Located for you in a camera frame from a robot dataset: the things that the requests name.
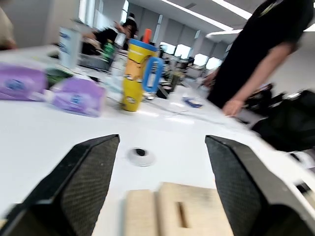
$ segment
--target yellow cup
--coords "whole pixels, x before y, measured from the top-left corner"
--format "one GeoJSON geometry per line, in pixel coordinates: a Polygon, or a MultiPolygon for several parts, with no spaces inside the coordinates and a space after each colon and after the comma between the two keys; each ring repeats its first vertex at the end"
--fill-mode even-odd
{"type": "Polygon", "coordinates": [[[142,78],[149,58],[155,56],[156,47],[153,45],[131,39],[129,43],[128,60],[124,75],[124,96],[122,108],[135,112],[142,101],[142,78]]]}

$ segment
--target green bottle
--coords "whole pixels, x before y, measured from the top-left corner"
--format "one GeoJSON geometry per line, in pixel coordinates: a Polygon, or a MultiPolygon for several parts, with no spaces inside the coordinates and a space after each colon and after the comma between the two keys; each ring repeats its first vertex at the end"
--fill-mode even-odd
{"type": "Polygon", "coordinates": [[[112,58],[114,51],[115,49],[114,49],[113,41],[108,39],[106,45],[104,46],[104,53],[103,53],[104,60],[109,62],[109,60],[112,58]]]}

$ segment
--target office desk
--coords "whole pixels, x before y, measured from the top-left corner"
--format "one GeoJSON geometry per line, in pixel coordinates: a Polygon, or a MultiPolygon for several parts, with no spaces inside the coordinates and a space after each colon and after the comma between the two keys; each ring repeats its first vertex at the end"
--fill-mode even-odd
{"type": "MultiPolygon", "coordinates": [[[[44,69],[57,63],[48,58],[53,46],[0,54],[0,62],[44,69]]],[[[105,80],[102,73],[94,76],[105,80]]],[[[252,148],[263,163],[281,178],[302,204],[314,209],[295,188],[306,182],[315,189],[315,179],[295,160],[277,152],[256,134],[214,105],[204,101],[202,109],[188,108],[182,101],[191,88],[177,87],[169,100],[156,98],[142,103],[138,112],[120,111],[111,99],[99,118],[78,116],[46,103],[0,101],[0,212],[20,203],[77,143],[109,134],[119,134],[118,147],[108,195],[96,223],[94,236],[117,236],[122,230],[126,192],[157,190],[161,182],[215,188],[214,174],[205,145],[206,135],[234,139],[252,148]],[[156,162],[137,167],[126,158],[134,147],[151,151],[156,162]]]]}

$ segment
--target ceiling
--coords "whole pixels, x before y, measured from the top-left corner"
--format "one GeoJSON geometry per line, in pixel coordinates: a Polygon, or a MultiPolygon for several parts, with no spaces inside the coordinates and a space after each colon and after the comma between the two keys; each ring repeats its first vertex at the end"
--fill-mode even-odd
{"type": "MultiPolygon", "coordinates": [[[[203,16],[216,20],[227,26],[234,28],[235,30],[242,29],[246,23],[246,19],[240,17],[234,12],[220,6],[212,0],[169,0],[179,6],[186,7],[191,3],[195,6],[190,8],[191,11],[199,13],[203,16]]],[[[255,9],[262,4],[265,0],[225,0],[226,2],[233,4],[245,11],[253,13],[255,9]]],[[[211,25],[189,13],[186,13],[174,6],[171,6],[161,0],[129,0],[129,2],[147,8],[151,11],[162,14],[170,19],[181,22],[184,25],[192,27],[196,30],[201,30],[208,34],[216,31],[223,31],[222,29],[211,25]]],[[[228,44],[232,43],[237,37],[237,34],[227,35],[214,35],[211,40],[220,42],[224,41],[228,44]]],[[[311,48],[315,48],[315,32],[308,32],[304,35],[303,44],[307,44],[311,48]]]]}

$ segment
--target black shirt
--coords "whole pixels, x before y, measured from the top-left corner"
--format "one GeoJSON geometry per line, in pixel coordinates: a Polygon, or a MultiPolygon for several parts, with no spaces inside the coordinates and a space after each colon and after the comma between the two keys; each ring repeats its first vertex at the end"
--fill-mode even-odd
{"type": "Polygon", "coordinates": [[[95,32],[94,35],[96,40],[100,42],[101,49],[104,49],[107,40],[111,40],[114,43],[118,34],[113,29],[105,29],[100,32],[95,32]]]}
{"type": "Polygon", "coordinates": [[[222,108],[270,49],[297,44],[313,18],[313,0],[267,0],[249,18],[222,63],[208,99],[222,108]]]}

